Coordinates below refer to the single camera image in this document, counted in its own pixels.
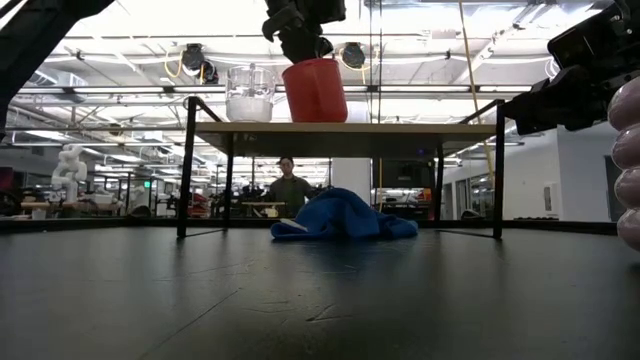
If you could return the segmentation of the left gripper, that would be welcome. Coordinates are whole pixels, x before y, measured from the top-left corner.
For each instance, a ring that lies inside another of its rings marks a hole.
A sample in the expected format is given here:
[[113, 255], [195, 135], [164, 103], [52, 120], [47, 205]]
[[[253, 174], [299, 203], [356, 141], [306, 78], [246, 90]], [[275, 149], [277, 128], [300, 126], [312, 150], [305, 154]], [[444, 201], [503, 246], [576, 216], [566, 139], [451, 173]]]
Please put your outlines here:
[[293, 64], [322, 58], [333, 44], [321, 37], [322, 25], [346, 19], [344, 0], [266, 0], [268, 19], [262, 34], [270, 42], [278, 36], [284, 56]]

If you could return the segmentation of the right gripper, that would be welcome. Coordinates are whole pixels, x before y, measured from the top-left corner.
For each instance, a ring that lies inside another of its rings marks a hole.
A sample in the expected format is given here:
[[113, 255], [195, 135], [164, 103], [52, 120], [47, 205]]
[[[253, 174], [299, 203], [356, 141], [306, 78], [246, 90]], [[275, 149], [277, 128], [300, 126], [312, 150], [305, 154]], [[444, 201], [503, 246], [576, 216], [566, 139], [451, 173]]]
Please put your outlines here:
[[574, 65], [502, 106], [519, 135], [591, 127], [606, 116], [611, 90], [640, 77], [640, 0], [611, 0], [598, 15], [603, 54], [597, 69]]

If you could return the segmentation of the red mug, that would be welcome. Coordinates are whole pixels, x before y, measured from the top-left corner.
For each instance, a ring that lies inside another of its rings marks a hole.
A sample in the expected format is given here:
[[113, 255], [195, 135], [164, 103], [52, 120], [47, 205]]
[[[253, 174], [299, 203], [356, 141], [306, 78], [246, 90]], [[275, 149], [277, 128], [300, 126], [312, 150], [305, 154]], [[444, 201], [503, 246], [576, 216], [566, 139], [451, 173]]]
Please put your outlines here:
[[337, 61], [305, 60], [282, 73], [291, 120], [294, 123], [344, 123], [348, 117]]

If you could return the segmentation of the large lilac ribbed mug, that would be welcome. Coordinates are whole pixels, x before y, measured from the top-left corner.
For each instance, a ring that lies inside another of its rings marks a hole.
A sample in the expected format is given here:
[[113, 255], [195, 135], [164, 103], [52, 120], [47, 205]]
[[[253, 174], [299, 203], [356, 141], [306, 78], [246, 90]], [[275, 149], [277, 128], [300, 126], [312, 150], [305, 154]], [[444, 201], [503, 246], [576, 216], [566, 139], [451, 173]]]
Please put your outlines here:
[[614, 184], [614, 192], [625, 208], [617, 221], [617, 233], [640, 253], [640, 77], [614, 94], [607, 119], [618, 132], [611, 158], [621, 174]]

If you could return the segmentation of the small clear glass mug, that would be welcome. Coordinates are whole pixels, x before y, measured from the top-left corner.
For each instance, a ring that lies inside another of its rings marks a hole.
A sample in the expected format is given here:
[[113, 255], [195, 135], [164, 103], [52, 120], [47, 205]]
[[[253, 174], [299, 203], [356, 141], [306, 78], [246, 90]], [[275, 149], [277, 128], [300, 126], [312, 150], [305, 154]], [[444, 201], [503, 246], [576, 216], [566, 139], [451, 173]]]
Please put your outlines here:
[[231, 122], [270, 122], [275, 87], [275, 75], [254, 63], [230, 68], [225, 89], [226, 117]]

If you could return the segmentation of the wooden shelf with black legs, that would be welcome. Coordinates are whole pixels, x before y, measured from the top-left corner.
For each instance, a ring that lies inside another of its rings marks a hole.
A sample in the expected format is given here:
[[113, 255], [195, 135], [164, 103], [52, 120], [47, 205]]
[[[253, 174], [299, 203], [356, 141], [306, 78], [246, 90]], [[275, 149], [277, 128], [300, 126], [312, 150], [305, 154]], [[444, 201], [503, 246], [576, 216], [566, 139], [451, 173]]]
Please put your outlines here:
[[496, 123], [470, 125], [457, 124], [374, 124], [374, 123], [239, 123], [223, 122], [197, 96], [187, 98], [185, 156], [181, 177], [181, 198], [178, 207], [177, 238], [188, 235], [187, 196], [191, 182], [195, 137], [200, 136], [227, 155], [225, 212], [222, 226], [231, 224], [230, 203], [235, 156], [324, 158], [384, 158], [413, 157], [422, 153], [438, 158], [436, 202], [441, 202], [444, 185], [445, 144], [452, 142], [453, 151], [495, 137], [493, 166], [494, 212], [492, 237], [499, 240], [503, 229], [505, 116], [502, 100], [495, 100], [487, 109], [497, 110]]

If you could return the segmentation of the white column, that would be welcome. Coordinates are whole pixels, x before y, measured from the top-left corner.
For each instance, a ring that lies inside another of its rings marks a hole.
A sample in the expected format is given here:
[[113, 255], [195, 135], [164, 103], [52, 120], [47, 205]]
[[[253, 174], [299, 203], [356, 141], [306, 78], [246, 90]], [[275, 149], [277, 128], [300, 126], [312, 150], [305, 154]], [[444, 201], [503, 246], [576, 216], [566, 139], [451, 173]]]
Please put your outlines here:
[[365, 203], [371, 202], [371, 160], [369, 158], [333, 158], [331, 184], [354, 192]]

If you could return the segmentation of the person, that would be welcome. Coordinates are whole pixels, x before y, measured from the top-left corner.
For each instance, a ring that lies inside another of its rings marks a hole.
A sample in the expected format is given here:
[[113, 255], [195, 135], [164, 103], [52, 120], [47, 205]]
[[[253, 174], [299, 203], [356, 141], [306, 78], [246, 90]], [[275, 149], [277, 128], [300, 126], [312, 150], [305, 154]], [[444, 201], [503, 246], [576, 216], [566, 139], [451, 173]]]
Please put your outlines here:
[[270, 184], [268, 198], [273, 202], [283, 202], [277, 207], [281, 217], [295, 218], [306, 200], [314, 197], [313, 187], [293, 173], [294, 161], [291, 157], [281, 157], [278, 165], [282, 175]]

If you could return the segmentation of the blue cloth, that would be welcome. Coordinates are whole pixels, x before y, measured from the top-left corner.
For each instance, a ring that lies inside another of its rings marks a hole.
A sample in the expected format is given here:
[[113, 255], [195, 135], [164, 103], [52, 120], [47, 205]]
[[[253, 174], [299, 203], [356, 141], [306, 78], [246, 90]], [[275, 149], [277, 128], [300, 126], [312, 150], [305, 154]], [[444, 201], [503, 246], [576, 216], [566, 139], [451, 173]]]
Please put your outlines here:
[[405, 239], [418, 233], [415, 221], [374, 210], [354, 192], [331, 188], [309, 200], [295, 218], [270, 228], [274, 240]]

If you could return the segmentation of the white robot figure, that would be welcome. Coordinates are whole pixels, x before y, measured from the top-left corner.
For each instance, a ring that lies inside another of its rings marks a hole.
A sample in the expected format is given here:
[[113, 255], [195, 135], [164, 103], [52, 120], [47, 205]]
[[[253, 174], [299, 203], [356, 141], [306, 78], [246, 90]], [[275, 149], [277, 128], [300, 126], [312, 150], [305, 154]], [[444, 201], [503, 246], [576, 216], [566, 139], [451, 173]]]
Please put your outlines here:
[[58, 154], [58, 164], [51, 176], [54, 190], [65, 191], [65, 203], [75, 203], [78, 199], [78, 186], [85, 181], [88, 168], [80, 159], [84, 148], [80, 145], [66, 144]]

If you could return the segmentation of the black vertical frame post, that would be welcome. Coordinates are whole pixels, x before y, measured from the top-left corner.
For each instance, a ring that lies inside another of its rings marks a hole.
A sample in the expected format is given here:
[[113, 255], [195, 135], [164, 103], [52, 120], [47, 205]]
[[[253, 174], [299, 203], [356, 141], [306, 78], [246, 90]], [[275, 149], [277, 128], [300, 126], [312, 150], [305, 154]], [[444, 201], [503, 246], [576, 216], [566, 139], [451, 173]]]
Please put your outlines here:
[[384, 45], [383, 45], [383, 6], [382, 0], [369, 0], [369, 10], [370, 10], [370, 24], [376, 23], [378, 28], [377, 35], [377, 81], [376, 86], [377, 90], [381, 91], [382, 79], [383, 79], [383, 54], [384, 54]]

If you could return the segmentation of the black table frame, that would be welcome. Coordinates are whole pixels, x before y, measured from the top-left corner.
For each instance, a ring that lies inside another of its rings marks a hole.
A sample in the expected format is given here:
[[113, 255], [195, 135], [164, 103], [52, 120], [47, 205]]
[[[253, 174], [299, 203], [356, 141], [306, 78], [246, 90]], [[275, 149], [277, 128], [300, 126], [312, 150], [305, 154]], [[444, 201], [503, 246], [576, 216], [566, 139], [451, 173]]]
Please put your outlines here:
[[[503, 229], [542, 230], [556, 232], [616, 235], [617, 224], [613, 222], [571, 222], [557, 220], [503, 220]], [[41, 231], [71, 231], [117, 227], [169, 227], [176, 228], [175, 218], [77, 218], [16, 220], [0, 219], [0, 235]], [[489, 220], [440, 220], [418, 221], [420, 229], [492, 229]]]

